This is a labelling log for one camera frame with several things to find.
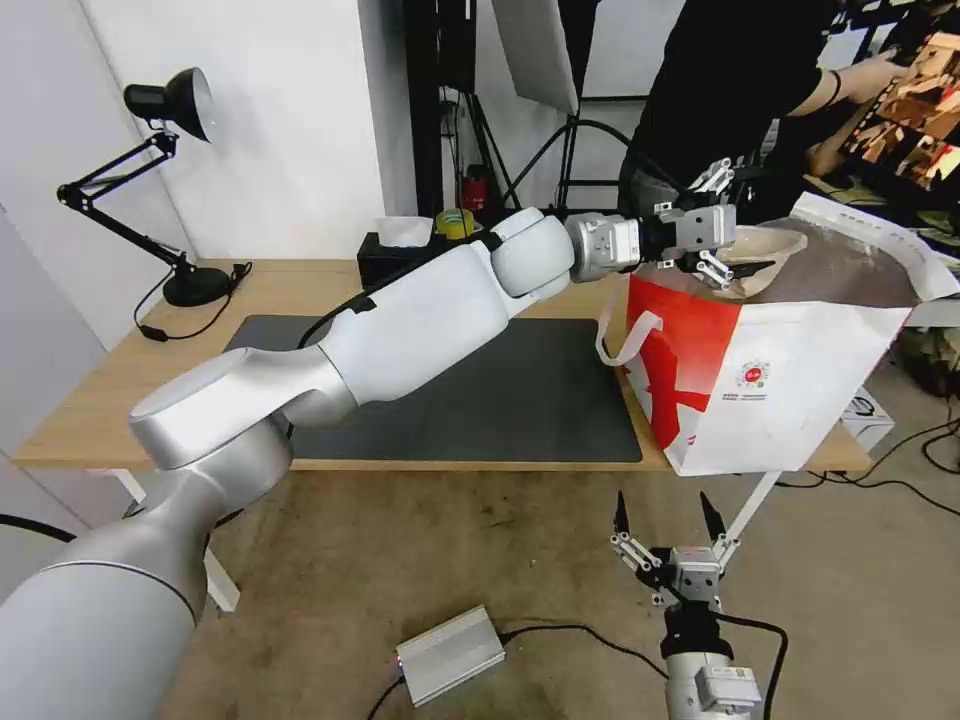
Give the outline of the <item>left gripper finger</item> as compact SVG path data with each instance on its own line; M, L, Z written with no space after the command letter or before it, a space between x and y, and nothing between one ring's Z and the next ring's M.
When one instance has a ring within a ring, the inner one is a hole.
M728 264L711 251L655 262L655 281L659 285L688 294L759 294L775 277L773 259Z
M734 184L737 167L731 158L713 162L687 188L679 191L673 201L656 204L656 214L692 211L722 203Z

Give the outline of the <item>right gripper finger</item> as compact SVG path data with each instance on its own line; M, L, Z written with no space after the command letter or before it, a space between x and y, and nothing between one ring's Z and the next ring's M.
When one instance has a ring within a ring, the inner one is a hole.
M707 575L705 583L707 589L713 594L713 598L719 600L720 584L725 577L729 555L727 528L722 514L710 501L704 491L699 492L699 499L708 538L711 542L710 555L713 560L713 566Z
M617 493L610 544L634 577L652 591L652 603L663 605L665 602L663 560L631 534L627 505L622 491Z

